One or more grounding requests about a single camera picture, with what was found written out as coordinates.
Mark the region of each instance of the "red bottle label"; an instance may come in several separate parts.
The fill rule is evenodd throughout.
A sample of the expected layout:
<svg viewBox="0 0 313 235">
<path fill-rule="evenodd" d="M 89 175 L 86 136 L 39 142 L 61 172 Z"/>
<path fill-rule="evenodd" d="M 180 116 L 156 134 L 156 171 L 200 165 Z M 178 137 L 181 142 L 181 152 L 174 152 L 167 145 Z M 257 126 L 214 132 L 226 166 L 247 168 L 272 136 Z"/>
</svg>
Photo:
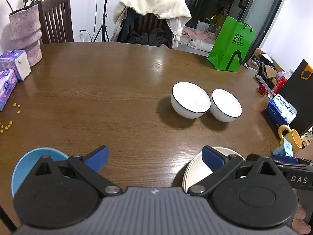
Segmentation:
<svg viewBox="0 0 313 235">
<path fill-rule="evenodd" d="M 280 78 L 280 80 L 277 82 L 276 86 L 274 86 L 274 88 L 272 89 L 272 94 L 277 94 L 279 92 L 279 90 L 281 90 L 281 88 L 285 85 L 285 83 L 287 82 L 287 79 L 282 76 Z"/>
</svg>

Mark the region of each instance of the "white plate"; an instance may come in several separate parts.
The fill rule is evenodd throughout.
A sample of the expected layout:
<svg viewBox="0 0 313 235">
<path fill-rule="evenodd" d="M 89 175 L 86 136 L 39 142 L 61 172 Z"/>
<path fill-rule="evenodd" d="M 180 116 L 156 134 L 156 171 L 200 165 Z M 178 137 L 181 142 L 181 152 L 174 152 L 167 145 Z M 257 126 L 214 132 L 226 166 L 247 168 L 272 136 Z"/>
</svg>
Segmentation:
<svg viewBox="0 0 313 235">
<path fill-rule="evenodd" d="M 236 155 L 241 156 L 237 152 L 231 149 L 225 148 L 225 147 L 214 147 L 214 149 L 216 149 L 217 151 L 221 152 L 223 155 L 226 155 L 226 156 L 231 155 L 231 154 L 236 154 Z M 199 181 L 201 181 L 202 179 L 206 178 L 208 175 L 211 175 L 213 173 L 211 169 L 208 166 L 206 166 L 205 163 L 202 161 L 201 153 L 202 152 L 197 154 L 187 166 L 187 169 L 185 171 L 184 178 L 183 178 L 183 189 L 185 192 L 187 192 L 189 187 L 198 183 Z"/>
</svg>

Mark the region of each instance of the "black rim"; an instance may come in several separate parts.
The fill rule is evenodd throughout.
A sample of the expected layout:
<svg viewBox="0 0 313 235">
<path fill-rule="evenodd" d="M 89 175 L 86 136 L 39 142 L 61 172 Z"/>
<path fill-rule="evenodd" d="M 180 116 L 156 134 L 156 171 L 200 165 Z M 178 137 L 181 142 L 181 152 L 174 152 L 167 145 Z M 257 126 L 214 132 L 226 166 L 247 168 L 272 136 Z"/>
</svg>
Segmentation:
<svg viewBox="0 0 313 235">
<path fill-rule="evenodd" d="M 240 115 L 239 116 L 237 116 L 237 117 L 232 117 L 232 116 L 230 116 L 230 115 L 227 115 L 226 113 L 224 113 L 217 105 L 216 105 L 216 103 L 214 102 L 214 99 L 213 99 L 213 93 L 214 93 L 214 91 L 215 90 L 218 90 L 218 89 L 220 89 L 220 88 L 217 88 L 217 89 L 214 89 L 213 90 L 213 92 L 212 92 L 212 101 L 213 101 L 213 103 L 214 103 L 214 105 L 223 113 L 223 114 L 225 114 L 226 116 L 228 116 L 228 117 L 230 117 L 230 118 L 238 118 L 238 117 L 240 117 L 241 115 L 242 115 L 242 106 L 241 106 L 241 104 L 240 104 L 240 102 L 239 102 L 239 105 L 240 105 L 240 107 L 241 107 L 241 113 L 240 113 Z"/>
<path fill-rule="evenodd" d="M 187 82 L 187 81 L 181 81 L 181 82 L 177 82 L 176 84 L 173 85 L 173 87 L 172 87 L 172 94 L 173 94 L 173 97 L 174 97 L 175 101 L 176 101 L 180 106 L 182 106 L 185 110 L 188 110 L 188 111 L 190 111 L 190 112 L 192 112 L 192 113 L 202 114 L 202 113 L 208 112 L 208 111 L 210 110 L 210 108 L 211 108 L 211 100 L 210 100 L 210 107 L 208 108 L 207 111 L 203 111 L 203 112 L 194 112 L 194 111 L 192 111 L 192 110 L 189 110 L 189 109 L 185 108 L 183 105 L 181 105 L 178 100 L 176 100 L 176 98 L 175 98 L 175 96 L 174 96 L 174 93 L 173 93 L 173 88 L 174 88 L 175 85 L 177 85 L 178 83 L 182 83 L 182 82 L 191 83 L 191 82 Z"/>
</svg>

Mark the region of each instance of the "human hand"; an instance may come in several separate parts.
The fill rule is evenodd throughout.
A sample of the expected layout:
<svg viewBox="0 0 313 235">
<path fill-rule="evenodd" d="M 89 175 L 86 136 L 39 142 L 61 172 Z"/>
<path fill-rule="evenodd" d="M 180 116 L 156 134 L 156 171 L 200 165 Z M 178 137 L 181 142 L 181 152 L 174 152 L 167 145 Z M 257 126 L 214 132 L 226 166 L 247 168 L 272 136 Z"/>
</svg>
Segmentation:
<svg viewBox="0 0 313 235">
<path fill-rule="evenodd" d="M 293 189 L 295 192 L 295 195 L 298 197 L 297 189 Z M 292 220 L 292 228 L 298 232 L 299 234 L 309 234 L 311 232 L 311 226 L 306 224 L 303 220 L 306 217 L 306 211 L 305 209 L 298 204 L 297 211 L 295 213 L 294 219 Z"/>
</svg>

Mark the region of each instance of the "small blue box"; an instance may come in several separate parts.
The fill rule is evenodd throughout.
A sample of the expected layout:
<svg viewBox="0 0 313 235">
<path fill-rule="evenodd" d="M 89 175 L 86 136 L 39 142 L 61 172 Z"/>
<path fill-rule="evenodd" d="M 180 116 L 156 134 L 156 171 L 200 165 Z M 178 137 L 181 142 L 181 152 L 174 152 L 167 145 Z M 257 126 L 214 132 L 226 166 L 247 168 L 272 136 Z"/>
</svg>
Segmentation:
<svg viewBox="0 0 313 235">
<path fill-rule="evenodd" d="M 285 156 L 293 157 L 291 143 L 284 138 L 283 144 L 280 147 L 276 148 L 273 151 L 273 154 L 274 155 L 279 154 L 279 155 L 285 155 Z"/>
<path fill-rule="evenodd" d="M 281 125 L 290 125 L 297 114 L 297 110 L 286 102 L 280 94 L 276 94 L 276 96 L 270 100 L 267 104 L 266 112 L 278 127 Z"/>
</svg>

